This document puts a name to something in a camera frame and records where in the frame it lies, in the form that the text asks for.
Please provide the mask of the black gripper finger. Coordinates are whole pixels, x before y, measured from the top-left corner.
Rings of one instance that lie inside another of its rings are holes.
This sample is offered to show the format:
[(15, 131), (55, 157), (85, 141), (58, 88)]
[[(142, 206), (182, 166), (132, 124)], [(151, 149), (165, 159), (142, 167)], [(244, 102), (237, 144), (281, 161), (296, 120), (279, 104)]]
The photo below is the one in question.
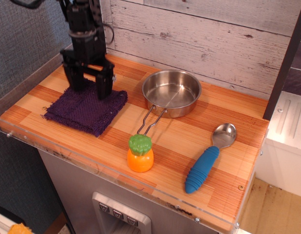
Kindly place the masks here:
[(95, 75), (96, 90), (99, 100), (105, 99), (112, 93), (113, 68), (103, 68)]
[(84, 87), (83, 70), (76, 64), (63, 63), (64, 72), (70, 87), (74, 91), (81, 91)]

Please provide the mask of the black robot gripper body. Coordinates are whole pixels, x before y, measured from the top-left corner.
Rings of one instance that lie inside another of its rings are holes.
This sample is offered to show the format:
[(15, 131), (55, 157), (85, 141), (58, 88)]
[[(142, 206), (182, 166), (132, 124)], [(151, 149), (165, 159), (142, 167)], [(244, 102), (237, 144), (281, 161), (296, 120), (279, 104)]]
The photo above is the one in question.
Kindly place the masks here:
[(69, 31), (72, 39), (72, 50), (60, 51), (63, 63), (80, 66), (83, 73), (95, 76), (103, 68), (114, 68), (114, 65), (105, 57), (106, 43), (103, 32), (98, 30), (86, 32)]

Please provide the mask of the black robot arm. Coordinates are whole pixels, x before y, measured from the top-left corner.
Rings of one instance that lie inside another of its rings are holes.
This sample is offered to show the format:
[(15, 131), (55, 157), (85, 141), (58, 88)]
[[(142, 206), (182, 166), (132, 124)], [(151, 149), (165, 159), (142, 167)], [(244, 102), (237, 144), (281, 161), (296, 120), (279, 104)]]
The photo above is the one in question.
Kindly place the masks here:
[(63, 66), (70, 87), (86, 87), (84, 74), (95, 77), (99, 99), (109, 96), (113, 88), (114, 65), (106, 59), (106, 40), (98, 0), (61, 0), (60, 6), (69, 24), (73, 49), (61, 50)]

